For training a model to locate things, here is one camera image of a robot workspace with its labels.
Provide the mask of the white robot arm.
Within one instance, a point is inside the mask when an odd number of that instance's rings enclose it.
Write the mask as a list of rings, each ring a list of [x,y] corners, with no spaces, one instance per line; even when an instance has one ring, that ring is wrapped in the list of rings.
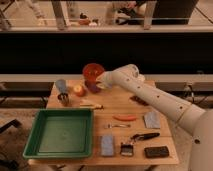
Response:
[[[118,85],[176,122],[192,138],[188,171],[213,171],[213,109],[205,110],[144,82],[134,64],[104,71],[95,80],[104,87]]]

